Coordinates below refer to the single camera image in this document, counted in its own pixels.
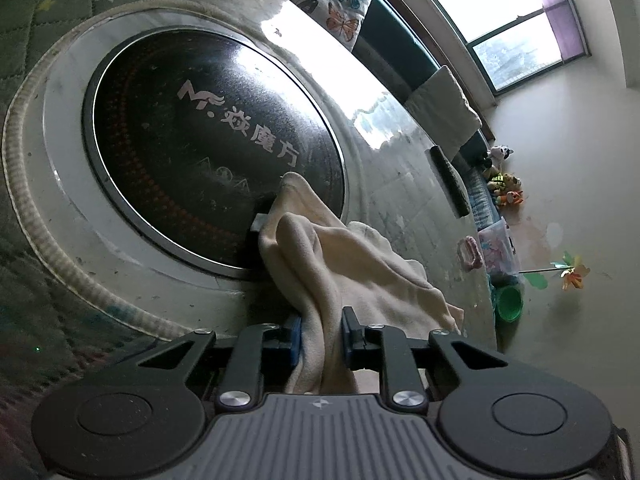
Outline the clear plastic storage box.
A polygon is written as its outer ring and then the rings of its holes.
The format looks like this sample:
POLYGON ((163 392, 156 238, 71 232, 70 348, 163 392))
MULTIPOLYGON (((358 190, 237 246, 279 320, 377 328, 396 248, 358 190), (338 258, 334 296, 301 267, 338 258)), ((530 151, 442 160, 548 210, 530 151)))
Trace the clear plastic storage box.
POLYGON ((518 275, 520 267, 506 220, 500 219, 477 233, 487 273, 492 278, 518 275))

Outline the pink hair scrunchie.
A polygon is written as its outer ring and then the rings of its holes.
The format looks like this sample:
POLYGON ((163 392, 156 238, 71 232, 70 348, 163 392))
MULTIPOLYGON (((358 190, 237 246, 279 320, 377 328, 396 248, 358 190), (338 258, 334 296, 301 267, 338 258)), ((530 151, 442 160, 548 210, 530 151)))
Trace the pink hair scrunchie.
POLYGON ((459 240, 457 252, 462 268, 466 272, 481 269, 484 266, 483 254, 474 237, 466 236, 459 240))

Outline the plain grey pillow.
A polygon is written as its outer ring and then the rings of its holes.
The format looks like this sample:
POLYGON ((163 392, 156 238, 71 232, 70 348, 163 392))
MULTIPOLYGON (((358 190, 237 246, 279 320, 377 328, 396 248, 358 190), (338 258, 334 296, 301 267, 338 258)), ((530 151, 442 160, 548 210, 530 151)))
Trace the plain grey pillow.
POLYGON ((404 107, 449 160, 482 126, 448 66, 414 90, 404 107))

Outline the black remote control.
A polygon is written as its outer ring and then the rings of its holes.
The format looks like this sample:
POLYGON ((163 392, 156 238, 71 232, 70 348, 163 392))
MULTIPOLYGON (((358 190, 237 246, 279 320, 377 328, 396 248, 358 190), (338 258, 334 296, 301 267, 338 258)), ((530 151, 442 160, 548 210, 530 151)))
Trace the black remote control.
POLYGON ((430 150, 431 159, 434 162, 440 177, 442 178, 442 184, 450 197, 452 206, 456 211, 459 218, 464 218, 470 214, 470 207, 466 200, 465 190, 462 188, 456 175, 454 174, 454 167, 451 166, 448 158, 438 145, 433 145, 430 150))

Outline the teal corner sofa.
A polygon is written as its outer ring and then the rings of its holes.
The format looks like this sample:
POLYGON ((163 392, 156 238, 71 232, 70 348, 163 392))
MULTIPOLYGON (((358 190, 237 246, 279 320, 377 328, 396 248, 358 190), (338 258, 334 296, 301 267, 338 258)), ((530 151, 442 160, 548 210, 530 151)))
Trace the teal corner sofa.
POLYGON ((401 102, 460 172, 477 231, 501 220, 482 171, 489 167, 482 116, 473 110, 429 32, 400 0, 291 0, 320 25, 329 6, 358 22, 346 47, 401 102))

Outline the black white plush toy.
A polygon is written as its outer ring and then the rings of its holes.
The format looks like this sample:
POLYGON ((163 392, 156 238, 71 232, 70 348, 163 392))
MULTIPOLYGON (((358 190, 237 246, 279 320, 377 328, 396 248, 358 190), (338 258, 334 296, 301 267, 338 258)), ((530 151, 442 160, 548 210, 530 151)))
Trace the black white plush toy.
POLYGON ((499 172, 502 171, 504 163, 513 153, 512 148, 506 145, 494 145, 488 150, 491 165, 499 172))

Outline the round black induction cooktop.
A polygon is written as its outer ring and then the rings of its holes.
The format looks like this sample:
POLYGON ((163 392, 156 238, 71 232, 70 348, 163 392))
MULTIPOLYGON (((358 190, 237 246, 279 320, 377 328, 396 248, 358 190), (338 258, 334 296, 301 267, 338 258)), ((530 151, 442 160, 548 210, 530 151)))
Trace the round black induction cooktop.
POLYGON ((92 170, 122 218, 198 270, 239 278, 254 221, 301 174, 334 214, 344 158, 326 115, 281 63, 195 26, 137 34, 99 62, 82 107, 92 170))

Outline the window with green frame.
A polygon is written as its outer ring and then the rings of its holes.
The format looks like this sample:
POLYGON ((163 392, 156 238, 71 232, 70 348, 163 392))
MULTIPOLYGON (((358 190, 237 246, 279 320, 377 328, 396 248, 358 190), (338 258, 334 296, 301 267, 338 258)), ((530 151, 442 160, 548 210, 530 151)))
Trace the window with green frame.
POLYGON ((390 0, 483 110, 588 55, 574 0, 390 0))

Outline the brown plush toy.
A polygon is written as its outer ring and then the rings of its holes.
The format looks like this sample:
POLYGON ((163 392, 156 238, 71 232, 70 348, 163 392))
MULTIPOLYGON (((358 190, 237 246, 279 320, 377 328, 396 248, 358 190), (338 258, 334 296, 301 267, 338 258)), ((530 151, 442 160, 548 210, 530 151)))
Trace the brown plush toy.
POLYGON ((509 192, 521 192, 522 181, 513 174, 496 174, 487 182, 488 190, 493 196, 500 196, 509 192))

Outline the colourful pinwheel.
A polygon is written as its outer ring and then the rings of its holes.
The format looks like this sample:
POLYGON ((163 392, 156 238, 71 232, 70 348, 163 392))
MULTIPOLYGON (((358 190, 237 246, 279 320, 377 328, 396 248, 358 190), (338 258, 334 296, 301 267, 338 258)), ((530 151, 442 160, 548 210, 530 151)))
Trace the colourful pinwheel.
POLYGON ((560 261, 551 261, 545 268, 521 270, 520 275, 530 286, 539 290, 549 287, 552 276, 561 282, 563 290, 570 290, 583 289, 589 273, 590 269, 582 262, 582 258, 564 252, 560 261))

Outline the cream knit sweater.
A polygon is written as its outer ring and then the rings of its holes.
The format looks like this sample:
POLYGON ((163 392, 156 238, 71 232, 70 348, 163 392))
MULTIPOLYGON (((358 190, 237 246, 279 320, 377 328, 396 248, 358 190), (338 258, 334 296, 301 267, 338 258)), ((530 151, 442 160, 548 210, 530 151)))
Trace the cream knit sweater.
POLYGON ((303 355, 288 393, 380 390, 373 372, 352 372, 344 364, 346 307, 363 325, 394 326, 410 338, 461 328, 463 310, 448 304, 419 261, 401 258, 376 229, 341 222, 296 172, 283 176, 258 245, 274 284, 303 320, 303 355))

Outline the orange plush toy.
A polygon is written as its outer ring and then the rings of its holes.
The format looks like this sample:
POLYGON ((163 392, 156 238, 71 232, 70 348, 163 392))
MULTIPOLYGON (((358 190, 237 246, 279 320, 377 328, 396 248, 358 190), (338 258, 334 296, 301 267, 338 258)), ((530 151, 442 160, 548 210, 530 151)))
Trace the orange plush toy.
POLYGON ((517 207, 523 202, 524 196, 521 191, 508 191, 495 198, 495 203, 498 208, 517 207))

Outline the green plastic bowl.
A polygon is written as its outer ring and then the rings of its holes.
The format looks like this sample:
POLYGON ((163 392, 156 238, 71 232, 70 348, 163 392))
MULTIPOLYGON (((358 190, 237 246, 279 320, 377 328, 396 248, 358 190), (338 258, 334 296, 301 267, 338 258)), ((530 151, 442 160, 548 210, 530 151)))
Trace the green plastic bowl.
POLYGON ((517 321, 522 314, 524 304, 521 289, 514 285, 496 288, 492 293, 492 304, 502 322, 517 321))

